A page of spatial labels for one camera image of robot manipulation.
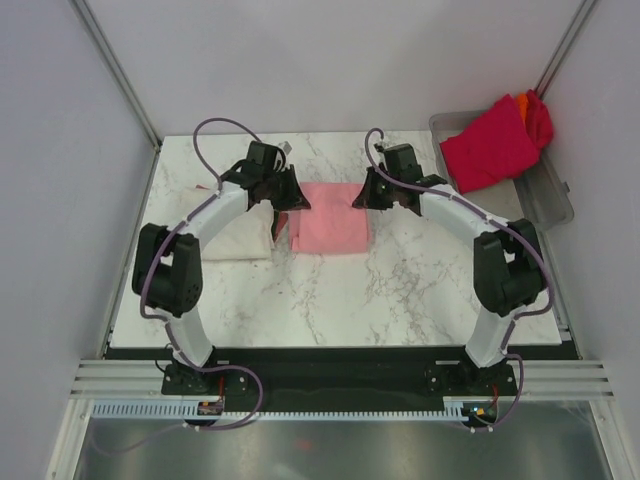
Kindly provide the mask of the pink t shirt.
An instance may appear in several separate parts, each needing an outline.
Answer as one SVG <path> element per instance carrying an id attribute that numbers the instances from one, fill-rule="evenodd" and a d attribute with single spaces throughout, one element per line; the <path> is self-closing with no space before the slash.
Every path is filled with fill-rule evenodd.
<path id="1" fill-rule="evenodd" d="M 362 190 L 356 183 L 305 182 L 301 190 L 310 209 L 289 214 L 289 244 L 295 253 L 348 255 L 367 253 L 367 211 L 353 201 Z"/>

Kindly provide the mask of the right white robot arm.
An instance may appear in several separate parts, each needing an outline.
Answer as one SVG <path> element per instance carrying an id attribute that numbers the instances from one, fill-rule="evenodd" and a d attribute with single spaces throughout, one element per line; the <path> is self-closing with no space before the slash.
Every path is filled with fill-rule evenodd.
<path id="1" fill-rule="evenodd" d="M 494 381 L 491 366 L 507 355 L 516 323 L 551 309 L 553 295 L 531 311 L 538 295 L 550 291 L 537 231 L 526 220 L 508 221 L 465 199 L 442 177 L 426 176 L 414 148 L 407 144 L 367 145 L 369 159 L 363 188 L 352 203 L 356 209 L 384 211 L 398 204 L 432 220 L 463 242 L 472 253 L 473 290 L 481 308 L 465 345 L 469 362 L 458 368 L 467 392 L 483 392 Z"/>

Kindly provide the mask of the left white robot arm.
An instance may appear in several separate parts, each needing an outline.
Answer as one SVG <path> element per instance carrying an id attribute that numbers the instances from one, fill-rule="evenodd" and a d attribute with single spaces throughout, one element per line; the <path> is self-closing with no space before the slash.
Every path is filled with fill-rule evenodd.
<path id="1" fill-rule="evenodd" d="M 219 177 L 217 189 L 174 227 L 148 223 L 139 232 L 132 273 L 139 313 L 162 323 L 174 358 L 187 366 L 185 382 L 198 393 L 211 392 L 220 378 L 218 367 L 209 363 L 214 347 L 198 311 L 204 291 L 202 251 L 262 202 L 277 212 L 310 207 L 287 162 L 290 151 L 286 142 L 252 141 L 246 156 Z"/>

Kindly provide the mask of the folded dark red t shirt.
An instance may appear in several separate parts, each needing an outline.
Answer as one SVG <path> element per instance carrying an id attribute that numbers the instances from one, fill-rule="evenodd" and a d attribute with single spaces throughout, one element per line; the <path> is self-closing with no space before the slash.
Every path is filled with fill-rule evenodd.
<path id="1" fill-rule="evenodd" d="M 287 221 L 286 213 L 262 202 L 228 223 L 206 245 L 202 256 L 208 261 L 269 258 Z"/>

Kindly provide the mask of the folded cream t shirt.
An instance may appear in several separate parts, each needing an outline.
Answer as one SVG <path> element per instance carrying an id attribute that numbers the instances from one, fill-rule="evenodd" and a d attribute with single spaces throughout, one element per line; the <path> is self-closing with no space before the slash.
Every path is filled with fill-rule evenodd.
<path id="1" fill-rule="evenodd" d="M 181 194 L 182 234 L 199 242 L 203 261 L 270 259 L 274 247 L 271 227 L 274 210 L 270 202 L 249 205 L 248 192 L 225 184 L 211 201 L 206 189 L 187 189 Z"/>

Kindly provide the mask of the crimson t shirt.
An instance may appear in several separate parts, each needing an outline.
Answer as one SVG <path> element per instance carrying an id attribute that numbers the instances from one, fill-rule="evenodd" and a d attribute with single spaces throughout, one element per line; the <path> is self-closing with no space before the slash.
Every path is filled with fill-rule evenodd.
<path id="1" fill-rule="evenodd" d="M 441 144 L 458 191 L 467 194 L 533 167 L 540 152 L 530 140 L 515 97 L 506 94 L 459 135 Z"/>

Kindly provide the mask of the orange t shirt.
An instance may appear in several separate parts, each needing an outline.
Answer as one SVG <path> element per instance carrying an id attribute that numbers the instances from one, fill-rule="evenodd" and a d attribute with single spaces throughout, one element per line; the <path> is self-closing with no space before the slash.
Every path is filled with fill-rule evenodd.
<path id="1" fill-rule="evenodd" d="M 520 93 L 515 97 L 515 101 L 516 101 L 516 104 L 517 104 L 517 107 L 518 107 L 518 111 L 519 111 L 520 117 L 521 117 L 522 121 L 525 122 L 526 118 L 527 118 L 527 112 L 528 112 L 528 109 L 529 109 L 529 98 L 528 98 L 528 95 L 525 92 Z"/>

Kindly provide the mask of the grey plastic tray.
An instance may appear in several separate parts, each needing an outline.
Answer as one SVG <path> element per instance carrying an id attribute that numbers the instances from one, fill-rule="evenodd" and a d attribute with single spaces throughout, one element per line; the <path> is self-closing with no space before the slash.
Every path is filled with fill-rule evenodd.
<path id="1" fill-rule="evenodd" d="M 429 129 L 436 156 L 438 175 L 458 191 L 446 165 L 441 144 L 465 130 L 484 110 L 438 113 L 430 117 Z M 471 200 L 482 208 L 503 217 L 513 216 L 517 210 L 540 231 L 571 222 L 574 208 L 569 199 L 569 187 L 563 182 L 546 150 L 539 161 L 514 180 L 472 192 Z"/>

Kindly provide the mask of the right aluminium corner profile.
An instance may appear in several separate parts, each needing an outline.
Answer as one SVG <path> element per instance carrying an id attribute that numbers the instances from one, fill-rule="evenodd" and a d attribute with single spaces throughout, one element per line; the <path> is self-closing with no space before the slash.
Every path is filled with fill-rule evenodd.
<path id="1" fill-rule="evenodd" d="M 568 60 L 579 37 L 587 27 L 592 15 L 601 3 L 600 0 L 582 0 L 571 20 L 566 27 L 560 41 L 553 54 L 547 62 L 542 75 L 540 76 L 534 91 L 536 95 L 544 100 L 549 93 L 554 80 L 560 73 L 563 65 Z"/>

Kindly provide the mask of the aluminium corner profile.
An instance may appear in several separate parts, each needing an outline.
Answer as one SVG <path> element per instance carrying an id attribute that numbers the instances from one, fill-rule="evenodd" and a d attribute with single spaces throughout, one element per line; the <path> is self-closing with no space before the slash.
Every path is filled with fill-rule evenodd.
<path id="1" fill-rule="evenodd" d="M 86 0 L 69 0 L 68 3 L 86 31 L 101 61 L 114 80 L 120 94 L 145 134 L 145 137 L 151 144 L 153 150 L 158 153 L 161 149 L 162 140 L 118 59 L 111 42 L 100 25 L 96 14 L 92 10 L 90 3 Z"/>
<path id="2" fill-rule="evenodd" d="M 587 27 L 592 15 L 601 3 L 600 0 L 582 0 L 571 20 L 566 27 L 560 41 L 553 54 L 547 62 L 542 75 L 540 76 L 534 91 L 536 95 L 544 100 L 549 93 L 554 80 L 560 73 L 563 65 L 568 60 L 579 37 Z"/>

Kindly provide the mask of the left aluminium corner profile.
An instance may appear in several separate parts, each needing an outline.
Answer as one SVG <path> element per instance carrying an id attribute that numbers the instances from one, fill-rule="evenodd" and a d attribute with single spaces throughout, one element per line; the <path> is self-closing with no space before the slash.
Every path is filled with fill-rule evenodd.
<path id="1" fill-rule="evenodd" d="M 100 25 L 96 14 L 92 10 L 90 3 L 86 0 L 69 0 L 68 3 L 86 31 L 101 61 L 114 80 L 120 94 L 145 134 L 145 137 L 151 144 L 153 150 L 158 153 L 161 149 L 162 140 L 118 59 L 111 42 Z"/>

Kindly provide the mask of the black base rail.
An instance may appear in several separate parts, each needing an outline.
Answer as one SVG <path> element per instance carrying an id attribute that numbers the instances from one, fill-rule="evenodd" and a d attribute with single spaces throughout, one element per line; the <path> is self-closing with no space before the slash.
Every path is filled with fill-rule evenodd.
<path id="1" fill-rule="evenodd" d="M 106 359 L 145 362 L 162 373 L 165 396 L 220 395 L 239 410 L 275 407 L 429 407 L 447 397 L 507 399 L 517 391 L 515 360 L 474 369 L 460 346 L 220 348 L 204 374 L 167 349 L 110 348 Z"/>

